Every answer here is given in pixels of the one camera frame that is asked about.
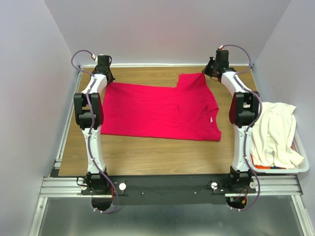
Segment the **pink t-shirt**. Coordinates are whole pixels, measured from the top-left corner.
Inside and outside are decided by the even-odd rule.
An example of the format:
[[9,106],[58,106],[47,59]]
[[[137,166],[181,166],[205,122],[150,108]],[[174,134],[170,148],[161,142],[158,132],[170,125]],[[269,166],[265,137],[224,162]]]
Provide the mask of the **pink t-shirt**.
[[219,107],[203,73],[180,74],[175,87],[107,86],[102,135],[220,141]]

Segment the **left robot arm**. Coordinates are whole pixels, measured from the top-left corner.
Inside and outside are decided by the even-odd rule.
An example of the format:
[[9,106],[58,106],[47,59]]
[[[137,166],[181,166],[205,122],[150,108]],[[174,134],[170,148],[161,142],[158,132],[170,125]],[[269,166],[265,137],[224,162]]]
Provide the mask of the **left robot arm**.
[[77,53],[80,52],[88,53],[95,61],[93,72],[88,72],[75,66],[74,58],[71,59],[71,65],[75,69],[90,76],[86,88],[73,96],[75,121],[84,136],[88,158],[87,174],[80,186],[87,193],[105,195],[112,190],[112,184],[108,180],[101,150],[100,135],[104,122],[101,93],[115,80],[110,70],[112,58],[108,55],[95,56],[88,50]]

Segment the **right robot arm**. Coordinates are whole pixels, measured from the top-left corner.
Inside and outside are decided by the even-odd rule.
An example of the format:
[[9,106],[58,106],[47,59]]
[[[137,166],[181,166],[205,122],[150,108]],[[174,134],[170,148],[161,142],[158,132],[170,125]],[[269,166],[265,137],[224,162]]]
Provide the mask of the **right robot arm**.
[[217,78],[232,95],[229,121],[234,130],[234,156],[224,186],[236,193],[252,181],[250,141],[253,126],[261,115],[261,99],[258,92],[252,91],[241,81],[240,72],[229,66],[229,51],[225,47],[218,47],[203,73]]

